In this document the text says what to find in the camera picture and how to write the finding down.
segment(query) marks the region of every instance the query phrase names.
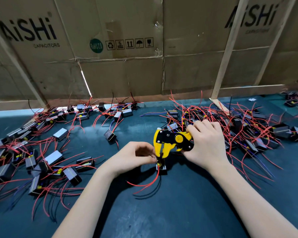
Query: fragile symbol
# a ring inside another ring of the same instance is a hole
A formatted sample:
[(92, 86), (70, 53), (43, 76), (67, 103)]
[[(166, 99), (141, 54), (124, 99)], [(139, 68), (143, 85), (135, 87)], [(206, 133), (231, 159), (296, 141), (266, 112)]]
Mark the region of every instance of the fragile symbol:
[(106, 41), (107, 50), (115, 50), (114, 41)]
[(153, 37), (145, 38), (145, 47), (153, 47)]
[(143, 38), (136, 38), (135, 39), (135, 46), (136, 46), (136, 48), (144, 47), (144, 39)]
[(126, 49), (135, 48), (133, 39), (125, 39)]
[(90, 48), (95, 53), (101, 53), (104, 47), (100, 40), (94, 38), (90, 40)]
[(125, 49), (125, 43), (123, 40), (115, 40), (117, 49)]

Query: workbench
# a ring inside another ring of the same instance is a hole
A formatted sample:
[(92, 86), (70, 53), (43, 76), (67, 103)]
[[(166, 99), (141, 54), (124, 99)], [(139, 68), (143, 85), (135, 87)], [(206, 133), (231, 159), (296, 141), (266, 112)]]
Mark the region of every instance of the workbench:
[[(260, 112), (263, 114), (281, 115), (284, 112), (268, 98), (261, 96), (254, 98), (256, 106), (262, 106)], [(251, 108), (253, 102), (248, 99), (249, 97), (233, 98), (232, 104), (238, 102)], [(219, 100), (227, 104), (230, 98)], [(183, 105), (198, 105), (200, 100), (179, 100), (177, 102)], [(203, 100), (201, 103), (203, 106), (210, 104), (209, 100)], [(139, 115), (174, 108), (172, 101), (148, 102), (141, 106), (134, 111), (133, 116), (125, 118), (116, 128), (115, 134), (119, 148), (129, 141), (146, 141), (152, 144), (157, 127), (163, 126), (166, 119), (159, 116), (139, 117)], [(14, 112), (13, 116), (0, 116), (0, 138), (20, 127), (32, 115), (33, 113), (29, 111), (20, 111)], [(95, 158), (103, 155), (96, 160), (96, 167), (99, 167), (118, 151), (116, 143), (109, 144), (103, 136), (111, 122), (107, 121), (101, 126), (104, 121), (102, 117), (94, 128), (92, 124), (96, 117), (97, 114), (94, 114), (89, 120), (82, 121), (85, 133), (79, 127), (71, 132), (71, 141), (64, 152), (65, 158), (85, 152), (73, 158), (75, 162), (80, 157)], [(298, 127), (298, 120), (289, 113), (285, 113), (283, 119), (287, 120), (288, 124)], [(60, 128), (69, 129), (70, 126), (70, 123), (57, 123), (49, 132), (40, 136), (40, 139), (46, 139)], [(257, 191), (298, 228), (298, 143), (285, 140), (282, 144), (284, 148), (279, 147), (265, 152), (268, 158), (283, 168), (281, 170), (265, 160), (265, 164), (275, 176), (275, 182), (248, 174), (261, 187)], [(243, 156), (238, 149), (232, 154), (239, 159)], [(245, 163), (263, 174), (263, 171), (251, 159), (247, 159)], [(155, 184), (137, 195), (133, 193), (138, 191), (139, 187), (128, 185), (126, 180), (135, 184), (150, 183), (156, 175), (154, 164), (144, 165), (116, 178), (109, 189), (94, 237), (248, 237), (245, 227), (227, 196), (205, 170), (177, 154), (170, 155), (166, 159), (166, 166), (168, 174), (160, 176)], [(94, 170), (80, 173), (83, 181), (77, 187), (85, 187), (93, 173)], [(24, 178), (30, 178), (30, 176), (23, 166), (16, 172), (13, 179)], [(9, 184), (4, 190), (15, 186), (16, 184)], [(32, 222), (31, 212), (35, 198), (27, 195), (27, 190), (20, 192), (17, 196), (15, 199), (18, 202), (12, 210), (8, 210), (10, 198), (0, 202), (0, 237), (51, 237), (68, 213), (57, 197), (53, 206), (56, 222), (53, 222), (44, 214), (43, 199), (40, 198)], [(51, 198), (52, 196), (49, 195), (46, 208)], [(64, 203), (72, 207), (77, 198), (78, 196), (66, 196)], [(84, 231), (84, 227), (77, 227), (77, 229)]]

